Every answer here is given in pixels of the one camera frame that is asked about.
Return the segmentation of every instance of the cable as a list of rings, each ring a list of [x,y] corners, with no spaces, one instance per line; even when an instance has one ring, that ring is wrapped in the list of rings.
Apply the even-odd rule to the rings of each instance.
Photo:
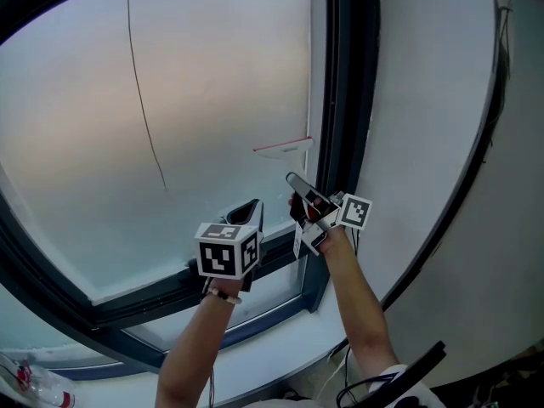
[[[336,368],[336,370],[328,377],[328,379],[325,381],[325,383],[321,386],[321,389],[319,391],[319,393],[317,394],[317,396],[315,396],[313,399],[314,400],[319,400],[320,397],[321,397],[321,394],[323,393],[323,391],[325,390],[325,387],[326,385],[336,376],[336,374],[338,373],[338,371],[342,370],[342,367],[343,367],[343,364],[342,364],[342,361],[340,361],[340,364],[338,365],[338,367]]]
[[[142,100],[142,92],[139,88],[138,73],[136,72],[136,61],[134,60],[134,48],[133,48],[133,33],[130,26],[130,0],[127,0],[127,15],[128,15],[128,39],[130,42],[130,54],[133,57],[133,68],[134,68],[134,78],[136,78],[136,87],[138,88],[139,103],[142,106],[142,114],[144,115],[145,129],[147,130],[147,137],[150,140],[151,152],[153,152],[153,157],[155,157],[156,165],[159,168],[159,173],[161,173],[162,185],[164,190],[168,190],[167,182],[164,179],[164,173],[162,173],[161,163],[155,153],[155,147],[153,146],[153,140],[151,139],[150,126],[147,124],[147,116],[145,116],[144,101]]]
[[[343,363],[343,367],[344,367],[344,380],[343,380],[343,387],[344,388],[347,388],[348,387],[348,357],[349,357],[349,353],[351,352],[351,346],[348,347],[348,351],[346,352],[346,356],[344,358],[344,363]],[[351,390],[348,391],[348,394],[349,394],[349,397],[351,398],[351,401],[356,404],[357,403],[357,399],[355,398],[354,394],[351,392]]]
[[[363,381],[359,381],[355,384],[347,386],[344,390],[340,390],[340,392],[337,394],[337,408],[342,408],[342,406],[340,405],[340,403],[342,402],[342,398],[346,395],[346,393],[348,393],[353,388],[359,387],[360,385],[363,385],[366,383],[376,383],[380,381],[385,382],[387,384],[393,381],[393,378],[396,376],[397,376],[396,373],[389,373],[388,375],[380,375],[379,377],[370,377]]]
[[[357,230],[357,239],[355,239],[355,232],[354,232],[354,229],[352,228],[351,238],[354,241],[354,252],[355,252],[355,256],[357,257],[357,253],[359,252],[360,229]]]
[[[213,367],[212,367],[212,372],[210,373],[210,394],[208,396],[208,405],[210,408],[213,408],[214,402],[215,402],[215,382],[213,380]]]
[[[499,36],[499,39],[498,39],[498,42],[499,42],[499,48],[502,48],[504,50],[504,67],[506,69],[506,72],[507,74],[503,77],[499,77],[498,76],[498,72],[497,72],[497,83],[501,83],[501,90],[502,90],[502,93],[504,94],[504,90],[506,89],[505,86],[506,86],[506,80],[510,78],[510,41],[509,41],[509,38],[508,38],[508,16],[511,12],[513,12],[513,9],[510,8],[510,0],[508,0],[508,5],[507,6],[501,6],[499,9],[499,13],[502,13],[502,11],[505,11],[505,16],[504,16],[504,21],[502,22],[502,27],[500,26],[500,23],[499,23],[499,27],[497,28],[497,33],[498,33],[498,36]],[[503,47],[502,46],[502,38],[505,36],[506,34],[506,47]],[[502,113],[502,108],[504,107],[504,100],[501,99],[500,100],[501,104],[498,106],[499,109],[498,109],[498,112],[496,113],[496,116],[490,121],[488,122],[487,124],[485,124],[484,128],[487,128],[487,127],[490,127],[492,125],[494,125],[498,119],[501,117],[501,113]]]
[[[16,376],[14,375],[10,369],[8,369],[8,367],[6,367],[5,365],[2,365],[0,364],[0,367],[2,367],[13,379],[15,379],[18,383],[21,382],[21,380]]]

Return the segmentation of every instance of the white cable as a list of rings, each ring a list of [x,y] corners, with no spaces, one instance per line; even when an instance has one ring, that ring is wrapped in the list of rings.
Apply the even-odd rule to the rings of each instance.
[[[340,364],[338,365],[337,369],[332,373],[332,375],[329,376],[329,378],[325,381],[325,383],[323,384],[323,387],[321,387],[321,390],[320,392],[317,394],[317,397],[314,398],[314,400],[317,402],[320,397],[321,397],[321,394],[323,393],[323,390],[325,390],[325,387],[326,385],[335,377],[335,375],[338,373],[338,371],[342,370],[343,368],[343,362],[345,361],[346,359],[346,355],[344,355],[342,357],[342,360],[340,361]]]

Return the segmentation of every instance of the white marker cube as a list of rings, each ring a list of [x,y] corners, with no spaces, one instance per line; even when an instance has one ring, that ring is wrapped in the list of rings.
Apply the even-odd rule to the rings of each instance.
[[[356,230],[364,230],[372,201],[359,196],[345,194],[342,209],[337,218],[337,224],[345,225]]]
[[[262,239],[252,225],[201,224],[195,235],[198,273],[241,280],[259,262]]]

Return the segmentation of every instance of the bracelet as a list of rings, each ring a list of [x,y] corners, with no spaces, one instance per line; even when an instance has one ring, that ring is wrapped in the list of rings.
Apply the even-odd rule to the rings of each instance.
[[[231,297],[227,295],[225,292],[221,292],[217,287],[208,287],[206,295],[207,294],[212,294],[213,296],[217,296],[218,298],[221,298],[224,301],[227,301],[228,303],[232,303],[234,305],[238,305],[241,303],[241,299],[239,297]]]

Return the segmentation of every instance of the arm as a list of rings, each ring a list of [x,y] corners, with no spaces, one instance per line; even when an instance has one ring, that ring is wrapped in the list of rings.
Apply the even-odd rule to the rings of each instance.
[[[399,364],[389,341],[382,306],[363,276],[344,229],[327,231],[320,250],[325,255],[343,327],[363,377],[375,377]]]
[[[236,298],[242,281],[212,281],[211,286]],[[156,391],[156,408],[193,408],[198,404],[234,305],[206,296],[162,364]]]

